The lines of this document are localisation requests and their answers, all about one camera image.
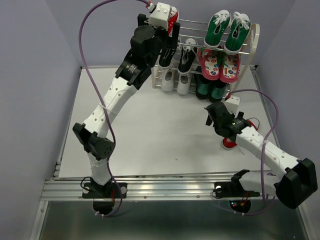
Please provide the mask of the red canvas sneaker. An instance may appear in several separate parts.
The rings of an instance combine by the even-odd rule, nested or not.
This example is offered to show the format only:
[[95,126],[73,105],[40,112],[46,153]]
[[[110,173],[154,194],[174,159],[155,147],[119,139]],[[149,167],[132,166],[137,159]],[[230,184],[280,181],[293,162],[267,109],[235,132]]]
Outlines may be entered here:
[[[258,118],[251,117],[251,118],[248,118],[247,120],[250,123],[250,125],[254,127],[256,131],[259,129],[260,120]],[[221,144],[226,150],[234,149],[237,146],[237,144],[232,142],[229,138],[224,138]]]
[[171,12],[169,15],[169,19],[168,19],[168,36],[171,37],[172,36],[172,31],[173,31],[173,27],[174,27],[174,23],[178,23],[179,22],[179,10],[175,7],[172,6],[171,7]]

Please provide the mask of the black canvas sneaker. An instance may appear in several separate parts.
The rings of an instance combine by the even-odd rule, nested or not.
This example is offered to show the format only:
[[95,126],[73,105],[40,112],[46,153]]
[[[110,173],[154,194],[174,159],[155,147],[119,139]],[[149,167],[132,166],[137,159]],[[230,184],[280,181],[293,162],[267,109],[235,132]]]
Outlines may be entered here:
[[179,49],[179,45],[178,43],[181,42],[181,37],[179,36],[177,41],[172,42],[171,44],[169,44],[166,48],[162,49],[161,54],[160,54],[160,58],[158,61],[158,66],[161,69],[169,69],[172,65],[173,62],[173,57],[177,51],[177,49]]
[[190,37],[186,39],[184,44],[181,46],[180,62],[177,68],[180,75],[188,75],[191,72],[198,52],[197,45],[198,42],[194,38]]

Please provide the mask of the white sneaker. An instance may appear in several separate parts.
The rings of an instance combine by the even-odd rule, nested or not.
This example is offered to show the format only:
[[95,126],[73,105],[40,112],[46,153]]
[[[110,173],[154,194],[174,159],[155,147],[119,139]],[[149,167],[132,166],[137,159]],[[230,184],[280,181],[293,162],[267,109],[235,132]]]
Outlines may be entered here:
[[189,73],[187,75],[179,75],[177,93],[180,95],[187,95],[190,91],[190,86],[192,82],[193,74]]
[[174,69],[166,69],[162,74],[161,89],[168,93],[174,89],[176,71]]

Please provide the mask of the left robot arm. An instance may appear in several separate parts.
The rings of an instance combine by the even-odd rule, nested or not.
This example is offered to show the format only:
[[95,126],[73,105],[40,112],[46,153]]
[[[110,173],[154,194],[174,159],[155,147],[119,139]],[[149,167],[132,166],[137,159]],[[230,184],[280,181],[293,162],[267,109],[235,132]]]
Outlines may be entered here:
[[108,133],[115,134],[111,124],[152,74],[157,59],[164,59],[165,64],[170,64],[178,47],[179,31],[178,13],[169,16],[162,24],[152,16],[140,14],[138,27],[130,39],[130,50],[115,72],[106,94],[99,94],[100,103],[91,115],[72,127],[90,159],[90,185],[85,190],[91,190],[100,197],[111,193],[113,176],[109,159],[116,146],[115,139],[107,138]]

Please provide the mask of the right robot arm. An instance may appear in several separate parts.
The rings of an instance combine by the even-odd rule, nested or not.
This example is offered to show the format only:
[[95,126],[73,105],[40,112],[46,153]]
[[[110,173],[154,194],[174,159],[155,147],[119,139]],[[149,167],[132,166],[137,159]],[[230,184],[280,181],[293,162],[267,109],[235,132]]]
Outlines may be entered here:
[[243,169],[231,180],[215,183],[215,198],[258,197],[265,194],[278,198],[290,209],[296,209],[318,190],[316,166],[310,159],[301,160],[284,152],[244,119],[243,112],[231,114],[222,102],[212,103],[205,110],[208,112],[207,126],[213,126],[219,136],[253,154],[272,172],[262,176]]

